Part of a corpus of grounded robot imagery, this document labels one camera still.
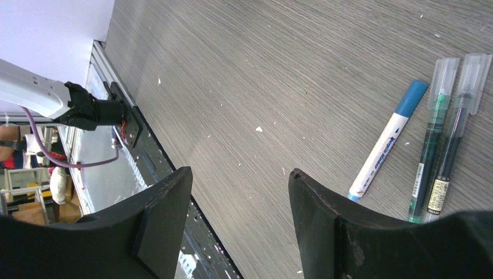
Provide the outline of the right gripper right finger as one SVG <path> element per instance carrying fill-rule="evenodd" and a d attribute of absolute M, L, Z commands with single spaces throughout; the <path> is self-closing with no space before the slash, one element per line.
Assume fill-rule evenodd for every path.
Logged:
<path fill-rule="evenodd" d="M 416 268 L 398 240 L 412 225 L 326 188 L 301 169 L 288 182 L 305 278 L 412 278 Z"/>

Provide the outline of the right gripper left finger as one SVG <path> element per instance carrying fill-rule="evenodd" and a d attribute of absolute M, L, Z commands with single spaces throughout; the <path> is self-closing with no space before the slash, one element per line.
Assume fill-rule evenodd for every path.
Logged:
<path fill-rule="evenodd" d="M 181 167 L 153 186 L 82 217 L 88 228 L 77 278 L 173 278 L 193 175 Z"/>

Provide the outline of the black pen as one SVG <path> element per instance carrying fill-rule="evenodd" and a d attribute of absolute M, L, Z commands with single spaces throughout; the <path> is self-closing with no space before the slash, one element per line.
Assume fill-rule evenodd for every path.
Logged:
<path fill-rule="evenodd" d="M 430 191 L 426 211 L 420 220 L 422 224 L 438 220 L 442 212 L 451 180 L 453 165 L 456 155 L 458 154 L 462 137 L 465 133 L 468 118 L 471 115 L 465 108 L 456 108 L 453 104 L 446 130 L 444 148 L 438 161 L 438 168 Z"/>

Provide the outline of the white blue marker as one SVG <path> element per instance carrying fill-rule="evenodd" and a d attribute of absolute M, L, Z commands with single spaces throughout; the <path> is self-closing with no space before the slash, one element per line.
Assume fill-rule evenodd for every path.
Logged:
<path fill-rule="evenodd" d="M 358 201 L 366 193 L 408 120 L 409 118 L 393 112 L 359 174 L 351 185 L 348 191 L 349 200 Z"/>

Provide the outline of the green gel pen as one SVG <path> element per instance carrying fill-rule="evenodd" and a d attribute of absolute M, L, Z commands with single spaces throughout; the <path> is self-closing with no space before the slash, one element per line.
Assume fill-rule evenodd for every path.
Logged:
<path fill-rule="evenodd" d="M 420 222 L 421 211 L 428 189 L 428 181 L 431 177 L 437 146 L 444 129 L 447 110 L 430 110 L 430 117 L 427 123 L 408 210 L 408 222 Z"/>

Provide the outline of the blue pen cap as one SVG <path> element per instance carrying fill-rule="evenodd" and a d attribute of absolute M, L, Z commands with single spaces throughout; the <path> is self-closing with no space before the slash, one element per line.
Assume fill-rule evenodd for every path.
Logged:
<path fill-rule="evenodd" d="M 427 89 L 427 83 L 413 80 L 394 112 L 400 116 L 410 118 Z"/>

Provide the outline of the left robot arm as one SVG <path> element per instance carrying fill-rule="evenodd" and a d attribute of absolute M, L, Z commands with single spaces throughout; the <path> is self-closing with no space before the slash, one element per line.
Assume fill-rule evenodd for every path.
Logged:
<path fill-rule="evenodd" d="M 52 80 L 3 59 L 1 100 L 88 131 L 122 124 L 126 116 L 121 101 L 97 99 L 79 84 Z"/>

